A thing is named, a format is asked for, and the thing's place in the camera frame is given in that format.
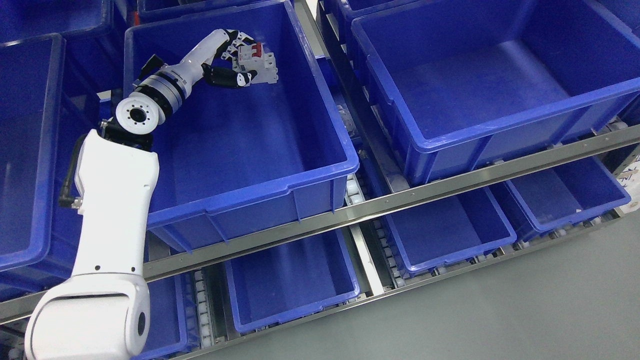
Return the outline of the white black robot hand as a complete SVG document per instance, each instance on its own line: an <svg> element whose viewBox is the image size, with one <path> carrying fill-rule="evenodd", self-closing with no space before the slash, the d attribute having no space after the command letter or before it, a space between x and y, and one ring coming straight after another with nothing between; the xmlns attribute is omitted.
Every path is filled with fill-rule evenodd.
<svg viewBox="0 0 640 360"><path fill-rule="evenodd" d="M254 38L240 30L215 29L165 71L183 87L186 97L201 79L226 88L247 87L258 77L258 71L233 69L233 61L242 48L254 44Z"/></svg>

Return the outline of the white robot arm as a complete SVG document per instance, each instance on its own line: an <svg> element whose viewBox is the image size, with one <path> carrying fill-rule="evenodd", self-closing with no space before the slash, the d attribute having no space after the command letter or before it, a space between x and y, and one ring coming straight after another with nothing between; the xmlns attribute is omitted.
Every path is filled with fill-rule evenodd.
<svg viewBox="0 0 640 360"><path fill-rule="evenodd" d="M143 276L147 217L159 178L151 132L165 120L151 96L131 93L103 130L73 150L78 197L58 202L82 216L69 279L39 299L27 324L28 360L129 360L146 346L150 291Z"/></svg>

